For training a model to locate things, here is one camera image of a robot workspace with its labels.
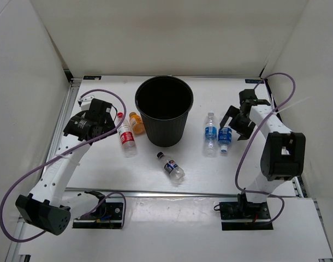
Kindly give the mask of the short blue-label water bottle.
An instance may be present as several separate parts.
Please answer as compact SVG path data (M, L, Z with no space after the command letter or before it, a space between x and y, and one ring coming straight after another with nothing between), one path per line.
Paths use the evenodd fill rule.
M223 127L218 131L218 144L222 153L227 153L232 140L232 129Z

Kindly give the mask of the red label clear bottle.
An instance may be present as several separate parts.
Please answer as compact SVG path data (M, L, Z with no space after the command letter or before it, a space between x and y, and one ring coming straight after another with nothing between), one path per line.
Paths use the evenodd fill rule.
M123 113L117 113L117 123L123 121L118 128L118 135L122 144L122 148L126 157L133 157L137 154L136 143L133 137L133 132L128 121L123 118Z

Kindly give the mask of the tall clear blue-label bottle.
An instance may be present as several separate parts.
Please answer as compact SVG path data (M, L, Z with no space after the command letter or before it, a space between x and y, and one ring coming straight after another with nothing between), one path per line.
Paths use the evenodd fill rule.
M212 111L205 118L203 151L207 157L215 157L217 153L217 120Z

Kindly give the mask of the orange juice bottle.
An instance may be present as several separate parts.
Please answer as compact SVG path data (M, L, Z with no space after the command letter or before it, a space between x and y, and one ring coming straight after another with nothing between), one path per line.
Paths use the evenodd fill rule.
M145 132L142 118L136 112L131 112L129 114L129 124L135 135L141 135Z

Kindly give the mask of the black cap Pepsi bottle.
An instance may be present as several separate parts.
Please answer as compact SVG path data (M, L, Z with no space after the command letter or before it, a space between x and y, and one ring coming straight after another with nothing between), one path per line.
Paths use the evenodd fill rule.
M178 166L173 158L165 155L163 152L158 152L157 159L172 181L178 182L184 178L184 170Z

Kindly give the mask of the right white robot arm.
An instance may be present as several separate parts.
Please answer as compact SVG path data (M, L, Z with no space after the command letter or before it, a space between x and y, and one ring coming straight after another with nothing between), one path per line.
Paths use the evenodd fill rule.
M278 186L302 174L306 138L286 127L272 111L271 104L257 98L255 90L241 91L239 102L239 108L229 107L220 127L229 125L238 133L239 140L253 141L258 132L266 139L260 173L243 190L246 199L237 204L238 214L250 218L257 211L256 204L266 202Z

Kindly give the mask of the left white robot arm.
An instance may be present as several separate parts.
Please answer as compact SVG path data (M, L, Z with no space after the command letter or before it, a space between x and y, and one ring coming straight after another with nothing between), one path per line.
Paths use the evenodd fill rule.
M117 132L110 113L111 103L86 97L79 104L80 112L70 118L63 130L56 160L30 193L19 195L15 203L25 222L54 235L63 233L72 219L82 216L100 219L106 213L104 195L100 192L85 191L63 199L70 178L92 146L91 140Z

